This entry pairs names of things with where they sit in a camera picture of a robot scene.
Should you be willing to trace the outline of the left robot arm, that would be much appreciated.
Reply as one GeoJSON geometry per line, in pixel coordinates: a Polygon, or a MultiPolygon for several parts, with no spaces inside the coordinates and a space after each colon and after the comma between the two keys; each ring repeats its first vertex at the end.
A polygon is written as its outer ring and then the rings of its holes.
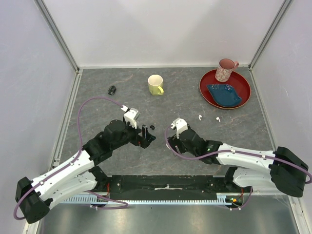
{"type": "Polygon", "coordinates": [[[105,190],[107,176],[98,165],[124,145],[131,143],[145,149],[154,140],[146,125],[138,128],[124,119],[112,120],[67,161],[36,178],[21,178],[17,183],[14,218],[32,224],[73,195],[105,190]]]}

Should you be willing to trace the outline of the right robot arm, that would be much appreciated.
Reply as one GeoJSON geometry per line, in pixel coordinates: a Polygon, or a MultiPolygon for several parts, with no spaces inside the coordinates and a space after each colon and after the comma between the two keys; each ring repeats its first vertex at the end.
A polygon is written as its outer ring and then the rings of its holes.
{"type": "Polygon", "coordinates": [[[229,192],[252,187],[302,197],[305,186],[312,182],[308,165],[286,147],[279,146],[275,151],[244,149],[204,140],[191,128],[165,136],[165,141],[182,159],[228,165],[223,186],[229,192]]]}

